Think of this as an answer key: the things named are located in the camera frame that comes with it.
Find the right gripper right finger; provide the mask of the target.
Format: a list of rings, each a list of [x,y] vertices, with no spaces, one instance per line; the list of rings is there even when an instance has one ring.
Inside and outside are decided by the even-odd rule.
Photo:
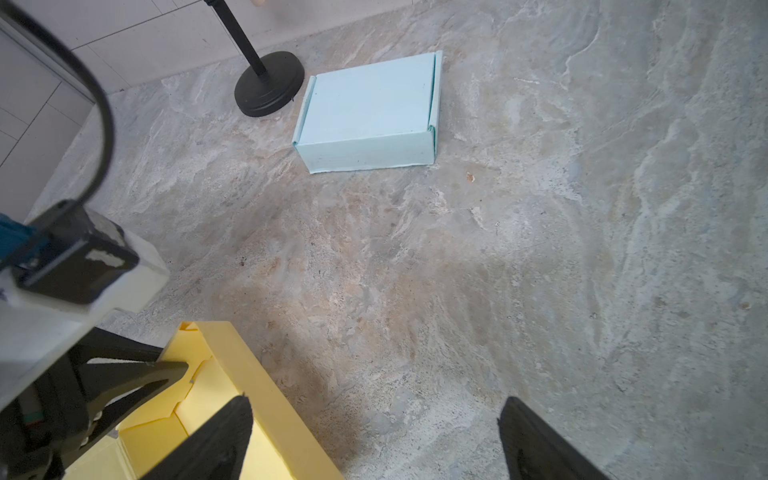
[[[506,400],[497,425],[512,480],[609,479],[518,397]]]

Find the light blue paper box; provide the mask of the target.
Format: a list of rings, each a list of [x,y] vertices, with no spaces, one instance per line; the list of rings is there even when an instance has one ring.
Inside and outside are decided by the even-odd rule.
[[[308,172],[434,164],[442,63],[436,51],[310,77],[292,139]]]

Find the yellow paper box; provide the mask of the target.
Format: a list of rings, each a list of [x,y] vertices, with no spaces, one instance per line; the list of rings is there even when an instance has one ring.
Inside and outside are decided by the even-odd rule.
[[[184,322],[160,356],[188,370],[66,470],[68,479],[339,479],[342,474],[224,321]]]

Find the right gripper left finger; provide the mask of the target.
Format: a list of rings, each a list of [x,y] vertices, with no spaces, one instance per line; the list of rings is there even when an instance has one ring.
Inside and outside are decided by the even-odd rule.
[[[235,396],[143,479],[239,479],[252,428],[249,399]]]

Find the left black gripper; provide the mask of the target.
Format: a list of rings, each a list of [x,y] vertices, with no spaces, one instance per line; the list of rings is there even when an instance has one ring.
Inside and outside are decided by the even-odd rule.
[[[156,362],[162,352],[91,329],[68,352],[72,363],[81,365],[75,373],[70,361],[57,361],[2,410],[1,477],[61,479],[64,464],[73,464],[138,407],[184,377],[188,364]],[[97,358],[135,362],[88,363]],[[78,381],[87,414],[83,433],[78,433]],[[64,449],[73,438],[73,446]]]

